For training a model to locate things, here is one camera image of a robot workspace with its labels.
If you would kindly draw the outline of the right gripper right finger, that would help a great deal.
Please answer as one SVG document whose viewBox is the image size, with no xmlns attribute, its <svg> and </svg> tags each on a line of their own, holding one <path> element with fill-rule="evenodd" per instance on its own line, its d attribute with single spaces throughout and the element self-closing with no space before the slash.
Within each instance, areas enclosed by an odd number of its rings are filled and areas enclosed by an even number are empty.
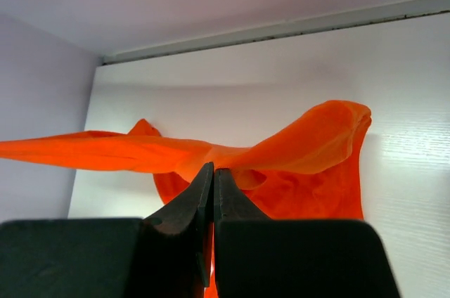
<svg viewBox="0 0 450 298">
<path fill-rule="evenodd" d="M 237 186 L 228 169 L 214 175 L 214 274 L 219 297 L 242 297 L 241 288 L 253 269 L 251 229 L 271 219 Z"/>
</svg>

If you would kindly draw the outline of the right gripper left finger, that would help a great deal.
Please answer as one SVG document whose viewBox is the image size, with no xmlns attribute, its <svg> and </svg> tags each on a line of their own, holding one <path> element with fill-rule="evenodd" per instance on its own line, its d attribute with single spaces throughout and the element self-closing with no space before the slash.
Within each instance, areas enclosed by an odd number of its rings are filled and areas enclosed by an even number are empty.
<svg viewBox="0 0 450 298">
<path fill-rule="evenodd" d="M 214 164 L 204 164 L 188 187 L 145 219 L 157 242 L 155 261 L 172 275 L 210 285 Z"/>
</svg>

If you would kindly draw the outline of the orange t shirt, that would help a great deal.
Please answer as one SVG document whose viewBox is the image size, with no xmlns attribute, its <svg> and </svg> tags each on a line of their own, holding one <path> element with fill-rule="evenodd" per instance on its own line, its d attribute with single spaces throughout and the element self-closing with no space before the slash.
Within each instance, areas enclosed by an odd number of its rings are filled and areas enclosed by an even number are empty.
<svg viewBox="0 0 450 298">
<path fill-rule="evenodd" d="M 83 131 L 4 141 L 5 159 L 153 175 L 163 206 L 211 162 L 228 169 L 271 220 L 251 229 L 251 264 L 242 297 L 363 294 L 355 244 L 362 223 L 359 156 L 371 111 L 328 101 L 247 148 L 161 136 L 147 121 L 125 134 Z M 156 264 L 145 219 L 16 221 L 1 227 L 2 297 L 219 297 L 214 274 L 212 198 L 210 285 Z"/>
</svg>

